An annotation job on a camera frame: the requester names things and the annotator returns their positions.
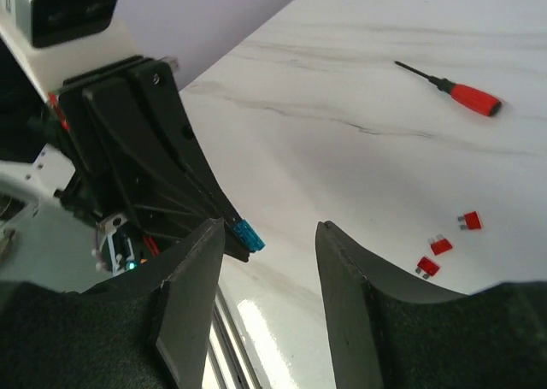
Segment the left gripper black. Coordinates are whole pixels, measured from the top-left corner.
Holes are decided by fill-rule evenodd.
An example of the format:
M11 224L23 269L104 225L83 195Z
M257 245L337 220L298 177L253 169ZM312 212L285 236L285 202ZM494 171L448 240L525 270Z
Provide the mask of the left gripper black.
M203 154L166 62L137 56L80 74L52 91L31 123L74 165L54 196L94 228L98 270L134 268L209 218L225 221L226 254L249 261L235 232L242 217Z

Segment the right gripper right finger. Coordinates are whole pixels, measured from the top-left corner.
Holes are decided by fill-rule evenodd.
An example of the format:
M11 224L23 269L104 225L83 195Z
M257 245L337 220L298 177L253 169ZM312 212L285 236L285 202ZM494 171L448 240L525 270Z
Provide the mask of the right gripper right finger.
M315 253L338 388L440 388L449 355L434 334L461 294L408 273L331 221Z

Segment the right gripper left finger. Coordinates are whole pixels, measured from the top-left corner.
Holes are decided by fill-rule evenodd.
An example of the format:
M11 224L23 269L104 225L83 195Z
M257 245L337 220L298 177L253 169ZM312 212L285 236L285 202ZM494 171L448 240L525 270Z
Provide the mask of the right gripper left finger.
M225 246L207 220L151 261L96 284L84 297L106 312L115 359L131 361L125 388L198 388Z

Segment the blue fuse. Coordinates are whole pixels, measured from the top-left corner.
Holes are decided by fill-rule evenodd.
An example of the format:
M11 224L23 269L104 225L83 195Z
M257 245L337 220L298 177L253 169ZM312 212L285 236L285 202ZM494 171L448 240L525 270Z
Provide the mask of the blue fuse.
M263 250L266 246L264 241L249 224L249 222L247 222L247 220L242 220L235 224L233 231L250 252Z

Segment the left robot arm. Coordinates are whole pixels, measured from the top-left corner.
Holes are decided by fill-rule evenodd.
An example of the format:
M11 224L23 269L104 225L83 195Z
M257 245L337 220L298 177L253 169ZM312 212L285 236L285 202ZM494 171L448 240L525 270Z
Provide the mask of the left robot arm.
M73 286L86 252L121 274L221 220L239 261L262 241L222 191L171 67L132 56L40 98L1 49L1 276Z

